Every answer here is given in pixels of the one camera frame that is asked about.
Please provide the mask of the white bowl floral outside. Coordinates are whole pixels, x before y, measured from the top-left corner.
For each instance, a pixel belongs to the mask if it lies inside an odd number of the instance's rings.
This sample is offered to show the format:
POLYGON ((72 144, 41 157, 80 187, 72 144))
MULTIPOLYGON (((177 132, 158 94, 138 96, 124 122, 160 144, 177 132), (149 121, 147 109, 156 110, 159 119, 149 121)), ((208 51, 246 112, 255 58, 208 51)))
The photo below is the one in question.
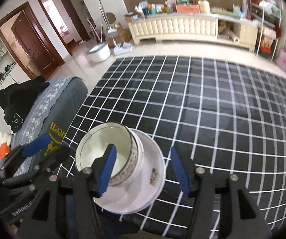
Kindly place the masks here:
POLYGON ((105 122, 92 128, 76 149, 77 170, 94 168, 95 160, 105 153, 112 170, 110 186, 130 184, 138 176, 143 165, 143 145, 130 128, 116 122, 105 122))

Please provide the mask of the black white grid tablecloth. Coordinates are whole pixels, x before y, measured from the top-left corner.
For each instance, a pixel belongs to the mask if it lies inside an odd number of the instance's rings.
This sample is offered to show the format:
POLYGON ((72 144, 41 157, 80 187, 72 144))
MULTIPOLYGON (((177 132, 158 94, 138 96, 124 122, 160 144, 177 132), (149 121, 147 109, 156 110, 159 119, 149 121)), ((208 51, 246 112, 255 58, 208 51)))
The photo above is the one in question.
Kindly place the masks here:
POLYGON ((162 150, 163 191, 138 213, 140 229, 181 238, 192 200, 179 189, 169 158, 175 147, 217 177, 236 174, 273 231, 286 225, 286 79, 207 58, 118 58, 76 113, 64 141, 77 147, 108 121, 145 132, 162 150))

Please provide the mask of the white plastic basin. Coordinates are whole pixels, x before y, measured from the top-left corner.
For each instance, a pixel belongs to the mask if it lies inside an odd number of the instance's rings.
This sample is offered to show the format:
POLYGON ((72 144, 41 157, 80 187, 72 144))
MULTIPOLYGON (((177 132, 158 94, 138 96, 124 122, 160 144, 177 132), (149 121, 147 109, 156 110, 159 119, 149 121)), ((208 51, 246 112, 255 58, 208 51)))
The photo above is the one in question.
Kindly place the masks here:
POLYGON ((107 58, 109 58, 111 53, 108 43, 101 42, 90 47, 89 50, 86 52, 86 55, 91 61, 95 63, 100 63, 104 62, 107 58))

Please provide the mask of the dark wooden door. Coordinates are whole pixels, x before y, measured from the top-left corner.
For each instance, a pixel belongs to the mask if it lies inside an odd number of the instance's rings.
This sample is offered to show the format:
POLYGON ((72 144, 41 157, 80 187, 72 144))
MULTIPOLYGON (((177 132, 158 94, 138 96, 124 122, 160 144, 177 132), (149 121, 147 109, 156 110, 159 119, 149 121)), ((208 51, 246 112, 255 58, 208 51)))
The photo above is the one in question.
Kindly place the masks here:
POLYGON ((37 70, 39 70, 43 76, 48 75, 52 71, 54 60, 35 33, 23 11, 18 14, 18 17, 11 27, 11 31, 37 67, 37 70))

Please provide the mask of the white standing mop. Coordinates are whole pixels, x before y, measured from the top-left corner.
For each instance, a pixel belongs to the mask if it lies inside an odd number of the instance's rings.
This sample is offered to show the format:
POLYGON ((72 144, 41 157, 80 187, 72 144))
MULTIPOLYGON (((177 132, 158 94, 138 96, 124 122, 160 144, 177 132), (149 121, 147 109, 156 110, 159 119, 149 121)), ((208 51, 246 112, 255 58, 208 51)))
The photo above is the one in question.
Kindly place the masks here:
POLYGON ((101 14, 102 14, 102 17, 103 17, 103 21, 105 22, 105 24, 107 26, 106 37, 113 39, 114 37, 118 36, 118 31, 111 27, 101 0, 99 0, 99 7, 100 7, 100 11, 101 11, 101 14))

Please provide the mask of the white paper roll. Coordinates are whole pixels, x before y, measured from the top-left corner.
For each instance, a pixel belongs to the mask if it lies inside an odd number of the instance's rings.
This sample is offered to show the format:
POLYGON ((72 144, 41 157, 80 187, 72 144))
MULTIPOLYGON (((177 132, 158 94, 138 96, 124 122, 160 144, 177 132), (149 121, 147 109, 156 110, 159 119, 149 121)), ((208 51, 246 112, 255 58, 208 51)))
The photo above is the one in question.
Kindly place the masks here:
POLYGON ((240 39, 239 39, 238 36, 230 35, 230 38, 231 38, 231 40, 232 40, 234 43, 239 44, 240 39))

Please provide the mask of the pink gift bag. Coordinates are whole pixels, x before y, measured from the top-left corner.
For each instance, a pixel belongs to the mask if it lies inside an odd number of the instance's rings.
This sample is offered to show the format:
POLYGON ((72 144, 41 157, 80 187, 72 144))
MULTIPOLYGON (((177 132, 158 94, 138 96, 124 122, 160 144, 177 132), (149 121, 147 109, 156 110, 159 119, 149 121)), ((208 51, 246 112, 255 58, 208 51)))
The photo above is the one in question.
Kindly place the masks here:
POLYGON ((286 48, 280 50, 279 56, 276 58, 275 63, 284 72, 286 72, 286 48))

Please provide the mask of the cream tufted tv cabinet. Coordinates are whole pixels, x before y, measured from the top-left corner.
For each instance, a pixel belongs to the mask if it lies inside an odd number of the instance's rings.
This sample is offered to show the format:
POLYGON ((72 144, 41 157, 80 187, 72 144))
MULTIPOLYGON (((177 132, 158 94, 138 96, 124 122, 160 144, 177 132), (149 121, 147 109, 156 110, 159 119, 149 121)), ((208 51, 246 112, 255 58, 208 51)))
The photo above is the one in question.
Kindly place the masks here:
POLYGON ((246 48, 253 52, 257 41, 258 25, 218 14, 159 14, 128 23, 132 39, 139 44, 144 39, 179 40, 219 43, 246 48), (239 44, 230 35, 238 36, 239 44))

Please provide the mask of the orange box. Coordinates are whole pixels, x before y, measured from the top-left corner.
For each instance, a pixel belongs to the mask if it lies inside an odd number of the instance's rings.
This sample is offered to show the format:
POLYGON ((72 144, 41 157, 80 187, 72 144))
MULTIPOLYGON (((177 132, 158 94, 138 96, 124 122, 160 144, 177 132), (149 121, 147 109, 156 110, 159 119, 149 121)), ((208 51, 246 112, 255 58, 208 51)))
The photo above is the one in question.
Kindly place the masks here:
POLYGON ((200 8, 198 4, 178 4, 176 5, 176 12, 183 14, 198 14, 200 12, 200 8))

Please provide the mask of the cream candle jar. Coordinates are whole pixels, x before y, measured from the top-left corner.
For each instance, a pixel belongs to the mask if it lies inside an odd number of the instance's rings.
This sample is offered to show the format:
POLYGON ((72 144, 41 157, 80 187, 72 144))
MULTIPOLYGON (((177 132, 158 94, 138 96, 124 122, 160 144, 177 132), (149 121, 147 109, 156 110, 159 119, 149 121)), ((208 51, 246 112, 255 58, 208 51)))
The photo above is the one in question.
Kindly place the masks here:
POLYGON ((210 13, 210 3, 207 0, 199 0, 198 6, 201 13, 209 14, 210 13))

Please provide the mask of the white metal shelf rack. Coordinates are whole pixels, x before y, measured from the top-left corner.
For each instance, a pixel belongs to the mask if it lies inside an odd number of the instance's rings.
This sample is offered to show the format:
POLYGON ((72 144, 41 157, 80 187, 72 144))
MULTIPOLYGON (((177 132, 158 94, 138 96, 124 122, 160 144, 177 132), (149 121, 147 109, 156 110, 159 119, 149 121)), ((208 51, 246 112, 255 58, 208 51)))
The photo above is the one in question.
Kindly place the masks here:
POLYGON ((274 60, 283 16, 282 0, 249 0, 251 19, 258 25, 256 55, 274 60))

